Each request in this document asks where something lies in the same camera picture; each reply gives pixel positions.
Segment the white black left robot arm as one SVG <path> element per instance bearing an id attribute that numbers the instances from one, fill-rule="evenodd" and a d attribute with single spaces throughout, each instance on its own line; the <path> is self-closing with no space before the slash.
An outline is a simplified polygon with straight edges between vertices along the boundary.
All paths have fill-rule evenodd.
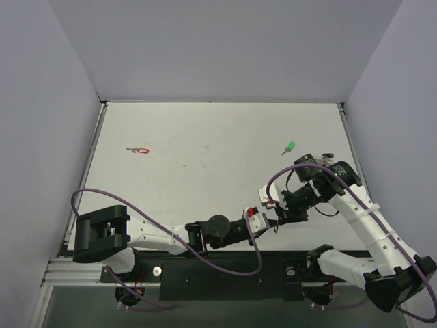
<path id="1" fill-rule="evenodd" d="M 249 241 L 276 225 L 257 208 L 247 208 L 241 219 L 230 221 L 215 215 L 207 221 L 166 225 L 160 229 L 147 219 L 132 218 L 126 206 L 114 205 L 80 215 L 76 221 L 73 260 L 76 263 L 102 262 L 127 248 L 165 251 L 175 256 L 224 248 Z"/>

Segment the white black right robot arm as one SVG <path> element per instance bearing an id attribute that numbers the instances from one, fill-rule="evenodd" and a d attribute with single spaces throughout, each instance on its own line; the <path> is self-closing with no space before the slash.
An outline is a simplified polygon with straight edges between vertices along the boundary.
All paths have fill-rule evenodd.
<path id="1" fill-rule="evenodd" d="M 354 284 L 383 312 L 399 309 L 423 289 L 436 300 L 429 284 L 436 263 L 429 256 L 420 256 L 399 237 L 349 164 L 337 161 L 324 167 L 307 154 L 275 174 L 275 178 L 286 172 L 296 173 L 303 186 L 295 192 L 281 191 L 271 178 L 262 189 L 265 205 L 274 207 L 279 225 L 305 220 L 309 209 L 329 203 L 347 221 L 371 256 L 366 261 L 324 244 L 307 254 L 305 271 L 310 278 L 331 276 Z"/>

